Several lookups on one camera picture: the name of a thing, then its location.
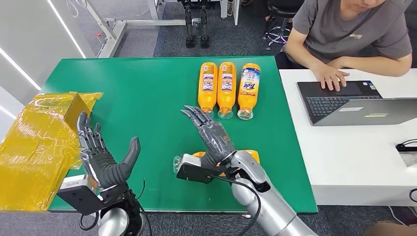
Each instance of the white table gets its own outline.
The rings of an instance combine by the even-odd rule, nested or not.
[[[371,80],[383,98],[417,97],[417,69],[399,78],[344,71],[350,73],[347,80]],[[297,82],[316,78],[310,70],[279,72],[318,205],[417,206],[409,199],[417,188],[417,167],[407,167],[395,149],[417,138],[417,119],[400,125],[311,126]]]

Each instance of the laptop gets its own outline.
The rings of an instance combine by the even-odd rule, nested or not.
[[[417,118],[417,98],[383,99],[371,81],[347,81],[340,91],[298,82],[313,126],[400,124]]]

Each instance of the bottle cap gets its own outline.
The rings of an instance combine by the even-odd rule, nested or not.
[[[242,107],[238,111],[238,117],[243,120],[248,120],[253,118],[253,112],[252,109]]]
[[[219,112],[217,113],[220,119],[230,119],[233,117],[232,109],[222,107],[220,108]]]
[[[206,113],[207,115],[209,115],[210,117],[213,117],[213,110],[211,108],[208,107],[202,107],[201,110]]]

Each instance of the black cable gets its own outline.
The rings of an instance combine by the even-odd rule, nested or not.
[[[78,222],[78,225],[80,226],[80,228],[82,229],[82,230],[84,230],[84,231],[88,231],[88,230],[91,230],[92,228],[94,228],[96,225],[97,225],[97,222],[98,222],[98,211],[96,211],[95,212],[95,219],[94,219],[94,222],[93,222],[93,224],[92,225],[90,225],[89,227],[85,227],[84,226],[84,224],[83,224],[83,218],[84,218],[84,215],[83,214],[81,214],[81,218],[80,218],[80,221]]]
[[[407,140],[407,141],[402,142],[401,144],[407,145],[406,142],[414,141],[414,140],[417,140],[417,139],[410,139],[410,140]]]
[[[410,200],[417,203],[417,200],[413,198],[413,193],[417,191],[417,188],[410,191],[410,194],[408,195],[410,197]]]
[[[143,214],[144,214],[144,216],[146,218],[146,221],[148,223],[148,226],[149,226],[149,235],[152,236],[152,228],[150,227],[150,221],[149,221],[148,215],[146,215],[145,210],[143,209],[143,207],[142,207],[141,204],[139,204],[139,208],[142,210],[142,212],[143,212]]]
[[[404,144],[404,146],[409,145],[409,144],[415,144],[415,143],[417,143],[417,141],[406,143],[406,144]]]
[[[141,198],[144,190],[145,190],[145,179],[144,179],[144,184],[143,184],[142,192],[140,193],[139,197],[136,198],[136,200],[138,200],[139,198]]]
[[[222,181],[226,181],[226,182],[229,182],[229,183],[235,183],[235,184],[241,185],[241,186],[249,189],[250,191],[252,191],[252,193],[255,194],[256,199],[258,200],[258,209],[256,210],[256,213],[252,217],[252,220],[250,221],[250,223],[238,234],[238,236],[244,235],[246,233],[246,231],[248,231],[255,224],[256,220],[258,219],[259,213],[261,213],[261,198],[259,197],[258,193],[255,190],[253,190],[251,187],[249,187],[248,185],[246,185],[244,183],[237,182],[237,181],[230,180],[230,179],[226,179],[226,178],[222,178],[222,177],[219,177],[219,176],[211,176],[211,177],[222,180]]]

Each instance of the man's hand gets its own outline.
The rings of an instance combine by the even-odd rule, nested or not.
[[[141,151],[139,138],[133,137],[130,140],[129,151],[123,161],[116,163],[101,137],[100,124],[96,124],[94,131],[87,113],[81,112],[78,117],[77,130],[84,169],[94,178],[99,188],[106,189],[126,183]]]
[[[333,87],[336,91],[340,91],[340,83],[343,87],[346,86],[345,76],[349,76],[349,73],[339,71],[329,65],[319,64],[310,68],[314,76],[320,81],[322,89],[326,88],[326,84],[329,90],[333,90]]]
[[[335,68],[335,69],[343,69],[345,66],[345,59],[346,57],[339,57],[336,58],[334,60],[332,60],[331,62],[327,63],[327,65]]]
[[[181,113],[193,122],[201,138],[206,143],[207,150],[201,158],[202,167],[215,168],[220,161],[236,150],[223,126],[219,122],[213,121],[200,108],[185,106]]]

